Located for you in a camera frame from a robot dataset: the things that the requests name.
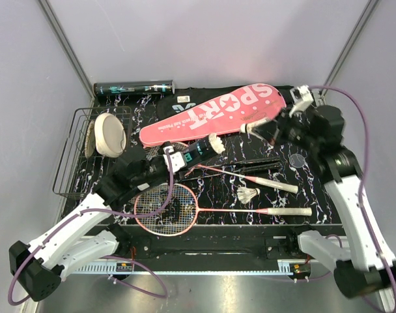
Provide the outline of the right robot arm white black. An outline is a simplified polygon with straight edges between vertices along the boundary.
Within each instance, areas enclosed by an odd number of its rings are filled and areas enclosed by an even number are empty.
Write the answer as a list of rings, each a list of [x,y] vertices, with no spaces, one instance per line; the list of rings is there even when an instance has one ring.
[[[332,199],[350,248],[344,250],[318,231],[304,228],[285,242],[286,253],[296,259],[307,254],[319,261],[349,299],[396,284],[396,258],[378,229],[361,184],[365,170],[342,144],[345,120],[341,110],[319,106],[302,123],[285,108],[273,124],[270,143],[292,143],[307,151],[307,163]]]

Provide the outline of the pink badminton racket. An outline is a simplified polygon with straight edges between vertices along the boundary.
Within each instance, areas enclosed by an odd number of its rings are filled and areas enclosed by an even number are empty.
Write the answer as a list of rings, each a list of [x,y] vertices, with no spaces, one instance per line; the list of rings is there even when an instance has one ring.
[[[181,142],[174,142],[174,143],[172,143],[172,146],[174,148],[181,149],[181,148],[186,148],[188,145],[186,145],[185,143],[181,143]],[[155,145],[155,146],[143,147],[143,148],[146,152],[146,157],[148,159],[151,159],[152,157],[155,157],[158,154],[158,150],[159,150],[160,146]],[[248,181],[251,181],[258,185],[267,186],[270,188],[276,188],[276,189],[284,190],[286,192],[291,192],[294,194],[298,193],[298,186],[296,186],[296,185],[281,183],[279,181],[273,181],[271,179],[265,179],[265,178],[257,177],[257,176],[243,175],[243,174],[234,173],[231,171],[220,170],[213,166],[197,165],[197,166],[193,167],[192,169],[190,169],[189,171],[187,171],[187,174],[191,173],[195,168],[201,168],[201,169],[206,169],[206,170],[210,170],[210,171],[215,171],[218,173],[224,173],[224,174],[236,176],[239,178],[247,179]]]
[[[201,208],[192,190],[181,184],[162,184],[140,195],[134,201],[139,226],[160,237],[176,237],[189,231],[200,213],[257,213],[262,215],[311,216],[310,207],[270,207],[262,209]]]

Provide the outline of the pink racket cover bag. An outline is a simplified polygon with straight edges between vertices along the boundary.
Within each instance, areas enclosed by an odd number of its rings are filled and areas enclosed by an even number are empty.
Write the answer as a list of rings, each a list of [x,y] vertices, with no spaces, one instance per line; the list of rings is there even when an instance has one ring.
[[[285,99],[275,87],[256,83],[143,127],[139,139],[149,147],[197,140],[211,133],[230,134],[239,132],[243,124],[273,119],[285,107]]]

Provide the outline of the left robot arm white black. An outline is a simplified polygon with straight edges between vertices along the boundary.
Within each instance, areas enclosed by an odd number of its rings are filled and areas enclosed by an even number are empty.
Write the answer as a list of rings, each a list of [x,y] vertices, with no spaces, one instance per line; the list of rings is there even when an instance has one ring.
[[[16,241],[8,250],[13,279],[8,289],[8,303],[16,285],[36,302],[49,297],[76,269],[98,258],[125,257],[130,242],[119,226],[109,226],[92,241],[78,244],[89,230],[111,215],[135,218],[123,213],[124,205],[154,183],[174,184],[175,162],[172,148],[152,159],[134,159],[129,152],[120,156],[108,172],[94,185],[81,203],[60,222],[29,243]]]

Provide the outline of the white shuttlecock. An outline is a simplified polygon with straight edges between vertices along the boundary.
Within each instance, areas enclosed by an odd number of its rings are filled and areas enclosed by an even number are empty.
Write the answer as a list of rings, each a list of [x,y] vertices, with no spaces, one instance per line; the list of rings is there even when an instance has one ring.
[[[240,133],[243,133],[243,134],[245,134],[245,133],[251,134],[257,127],[268,124],[271,121],[272,121],[271,119],[269,119],[268,117],[265,117],[265,118],[259,119],[257,121],[251,122],[251,123],[244,123],[244,124],[240,125],[239,131],[240,131]]]
[[[237,198],[242,204],[247,204],[260,193],[261,191],[259,188],[247,188],[240,186],[237,189]]]
[[[225,146],[219,136],[215,133],[208,135],[208,142],[211,148],[217,153],[222,154],[225,151]]]

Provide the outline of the black teal shuttlecock tube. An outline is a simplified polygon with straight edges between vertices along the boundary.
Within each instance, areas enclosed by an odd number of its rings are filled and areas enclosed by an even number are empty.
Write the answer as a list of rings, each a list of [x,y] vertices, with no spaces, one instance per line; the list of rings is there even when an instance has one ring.
[[[173,80],[152,80],[141,82],[98,82],[92,87],[96,96],[109,95],[171,95],[175,93]]]

